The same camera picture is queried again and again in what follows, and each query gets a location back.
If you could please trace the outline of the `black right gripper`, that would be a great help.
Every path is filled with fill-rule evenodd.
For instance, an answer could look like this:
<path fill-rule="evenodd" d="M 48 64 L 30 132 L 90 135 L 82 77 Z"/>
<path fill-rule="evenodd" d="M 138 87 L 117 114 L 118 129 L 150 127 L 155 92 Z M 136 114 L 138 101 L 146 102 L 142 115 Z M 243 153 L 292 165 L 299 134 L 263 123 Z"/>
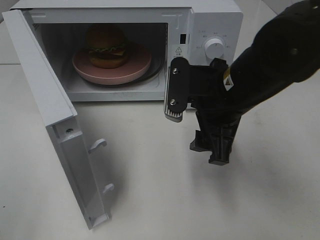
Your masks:
<path fill-rule="evenodd" d="M 188 64 L 188 100 L 196 109 L 201 130 L 210 130 L 209 139 L 201 130 L 195 131 L 189 149 L 195 152 L 212 152 L 208 163 L 224 166 L 230 162 L 233 142 L 242 117 L 235 105 L 235 96 L 226 89 L 227 79 L 236 83 L 241 73 L 242 61 L 236 59 L 231 65 L 215 58 L 210 65 Z"/>

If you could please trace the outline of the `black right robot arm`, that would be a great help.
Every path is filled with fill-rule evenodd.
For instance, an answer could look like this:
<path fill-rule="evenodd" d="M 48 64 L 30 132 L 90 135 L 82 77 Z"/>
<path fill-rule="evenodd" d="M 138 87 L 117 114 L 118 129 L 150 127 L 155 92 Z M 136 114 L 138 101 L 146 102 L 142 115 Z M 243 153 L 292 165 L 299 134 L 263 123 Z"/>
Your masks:
<path fill-rule="evenodd" d="M 230 66 L 213 60 L 190 67 L 190 100 L 199 130 L 189 148 L 229 162 L 241 117 L 320 68 L 320 3 L 302 0 L 267 22 Z"/>

